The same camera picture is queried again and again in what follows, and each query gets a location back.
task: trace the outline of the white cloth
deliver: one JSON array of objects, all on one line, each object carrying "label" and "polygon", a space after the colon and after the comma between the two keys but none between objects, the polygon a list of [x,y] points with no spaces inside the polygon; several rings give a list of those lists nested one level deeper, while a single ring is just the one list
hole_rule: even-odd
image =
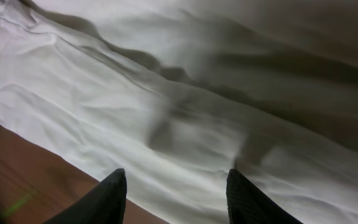
[{"label": "white cloth", "polygon": [[4,127],[170,223],[227,223],[234,164],[358,223],[358,0],[35,3],[0,1]]}]

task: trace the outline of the wooden floor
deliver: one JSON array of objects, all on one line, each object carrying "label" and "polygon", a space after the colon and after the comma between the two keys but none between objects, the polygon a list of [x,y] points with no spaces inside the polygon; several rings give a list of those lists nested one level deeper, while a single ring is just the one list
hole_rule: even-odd
[{"label": "wooden floor", "polygon": [[[0,213],[6,223],[43,223],[97,183],[61,157],[0,126]],[[166,222],[127,200],[124,223]]]}]

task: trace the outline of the brown floor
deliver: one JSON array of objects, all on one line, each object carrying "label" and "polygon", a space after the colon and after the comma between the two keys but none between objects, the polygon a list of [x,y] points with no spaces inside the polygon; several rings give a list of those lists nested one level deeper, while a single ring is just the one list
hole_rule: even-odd
[{"label": "brown floor", "polygon": [[[0,212],[7,223],[42,223],[97,183],[61,157],[0,126]],[[23,206],[9,212],[24,198]],[[124,223],[166,222],[127,200]]]}]

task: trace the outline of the white bed sheet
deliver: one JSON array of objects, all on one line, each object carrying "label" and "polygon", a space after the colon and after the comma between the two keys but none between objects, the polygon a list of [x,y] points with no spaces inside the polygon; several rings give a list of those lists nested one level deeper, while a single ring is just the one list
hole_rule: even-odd
[{"label": "white bed sheet", "polygon": [[4,127],[125,168],[170,223],[228,223],[234,164],[303,223],[358,223],[358,1],[29,5],[48,19],[0,1]]}]

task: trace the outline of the wrinkled fabric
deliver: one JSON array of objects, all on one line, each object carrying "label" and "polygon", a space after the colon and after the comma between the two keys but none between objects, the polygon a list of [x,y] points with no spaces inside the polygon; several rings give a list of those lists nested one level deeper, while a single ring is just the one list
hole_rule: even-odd
[{"label": "wrinkled fabric", "polygon": [[5,128],[125,168],[170,223],[228,223],[234,166],[303,223],[358,223],[358,1],[26,3],[0,1]]}]

